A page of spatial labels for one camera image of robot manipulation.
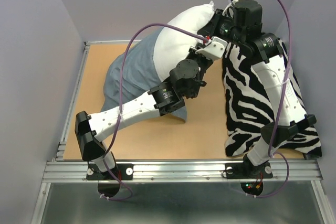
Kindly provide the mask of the white pillow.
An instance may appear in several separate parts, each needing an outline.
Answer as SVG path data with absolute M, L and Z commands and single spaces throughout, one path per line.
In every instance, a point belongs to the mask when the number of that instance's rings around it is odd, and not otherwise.
M 168 22 L 187 32 L 197 34 L 213 17 L 214 2 L 191 7 Z M 188 55 L 189 48 L 196 46 L 199 39 L 179 31 L 164 27 L 159 33 L 153 51 L 153 62 L 161 81 L 169 76 L 170 70 Z

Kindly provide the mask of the blue pillowcase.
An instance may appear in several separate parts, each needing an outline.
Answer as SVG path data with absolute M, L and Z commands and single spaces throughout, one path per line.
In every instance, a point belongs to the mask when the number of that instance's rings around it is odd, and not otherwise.
M 156 39 L 163 28 L 156 30 L 131 47 L 127 57 L 123 54 L 110 65 L 104 86 L 104 103 L 101 111 L 119 105 L 119 79 L 121 64 L 124 62 L 122 77 L 122 102 L 131 101 L 161 82 L 153 62 Z

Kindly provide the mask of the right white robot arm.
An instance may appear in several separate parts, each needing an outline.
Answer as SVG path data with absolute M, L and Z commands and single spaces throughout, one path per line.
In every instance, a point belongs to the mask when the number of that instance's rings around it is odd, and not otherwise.
M 200 35 L 227 42 L 222 59 L 228 141 L 227 155 L 243 161 L 226 168 L 228 178 L 253 177 L 279 147 L 311 128 L 289 79 L 289 58 L 280 39 L 262 30 L 262 6 L 241 0 L 217 9 Z

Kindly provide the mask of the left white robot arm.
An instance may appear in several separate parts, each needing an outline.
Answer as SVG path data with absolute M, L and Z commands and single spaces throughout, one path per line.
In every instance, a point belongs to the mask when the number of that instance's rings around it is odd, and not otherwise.
M 168 78 L 122 107 L 94 114 L 77 113 L 75 135 L 82 160 L 94 162 L 104 178 L 113 178 L 118 173 L 115 158 L 102 142 L 125 127 L 184 107 L 185 99 L 196 98 L 200 88 L 206 86 L 204 74 L 222 56 L 222 47 L 190 48 L 186 59 L 170 71 Z

